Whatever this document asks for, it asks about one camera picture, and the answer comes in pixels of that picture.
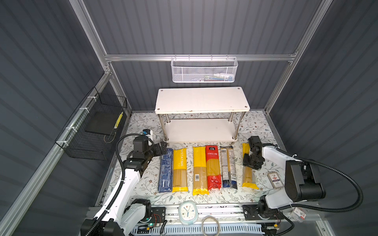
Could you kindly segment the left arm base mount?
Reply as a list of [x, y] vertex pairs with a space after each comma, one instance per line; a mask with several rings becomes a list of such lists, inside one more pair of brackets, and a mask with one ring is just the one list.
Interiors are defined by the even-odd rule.
[[151, 213], [137, 223], [137, 226], [159, 227], [165, 221], [166, 207], [152, 207]]

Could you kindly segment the clear blue spaghetti bag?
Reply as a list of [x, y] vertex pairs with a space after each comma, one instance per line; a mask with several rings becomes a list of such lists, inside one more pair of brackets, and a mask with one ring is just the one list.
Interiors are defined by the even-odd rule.
[[232, 146], [220, 148], [220, 162], [223, 188], [237, 189], [235, 156]]

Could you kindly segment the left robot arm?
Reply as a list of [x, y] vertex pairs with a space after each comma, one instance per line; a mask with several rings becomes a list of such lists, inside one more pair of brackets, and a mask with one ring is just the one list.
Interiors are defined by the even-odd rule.
[[[122, 160], [118, 145], [123, 139], [134, 136], [133, 150]], [[130, 133], [119, 138], [115, 154], [121, 167], [121, 175], [111, 195], [93, 219], [84, 220], [82, 236], [131, 236], [132, 230], [144, 218], [151, 216], [151, 202], [136, 199], [126, 207], [132, 191], [152, 161], [152, 158], [167, 154], [167, 143], [153, 142], [153, 131], [144, 129], [142, 134]]]

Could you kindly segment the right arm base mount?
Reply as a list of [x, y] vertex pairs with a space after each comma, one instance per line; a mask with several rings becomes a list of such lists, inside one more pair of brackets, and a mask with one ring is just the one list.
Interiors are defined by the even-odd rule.
[[242, 205], [246, 220], [279, 220], [283, 219], [277, 209], [270, 209], [264, 204]]

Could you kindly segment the red spaghetti bag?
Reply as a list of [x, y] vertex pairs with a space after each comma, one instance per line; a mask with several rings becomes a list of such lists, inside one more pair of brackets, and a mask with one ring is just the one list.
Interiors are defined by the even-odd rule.
[[221, 169], [217, 146], [206, 146], [206, 167], [208, 190], [221, 189]]

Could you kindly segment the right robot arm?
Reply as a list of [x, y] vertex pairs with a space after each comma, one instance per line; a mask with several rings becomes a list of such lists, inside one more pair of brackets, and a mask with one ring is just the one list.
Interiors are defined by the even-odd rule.
[[[284, 209], [301, 207], [322, 212], [340, 213], [352, 211], [363, 203], [363, 191], [358, 183], [344, 172], [312, 159], [290, 155], [272, 143], [263, 143], [258, 136], [248, 139], [250, 153], [243, 157], [243, 165], [260, 170], [269, 160], [285, 170], [283, 187], [274, 193], [260, 198], [257, 212], [268, 218]], [[326, 168], [349, 181], [357, 192], [356, 201], [347, 207], [322, 208], [305, 205], [304, 201], [316, 201], [326, 197], [326, 190], [321, 182], [320, 168]]]

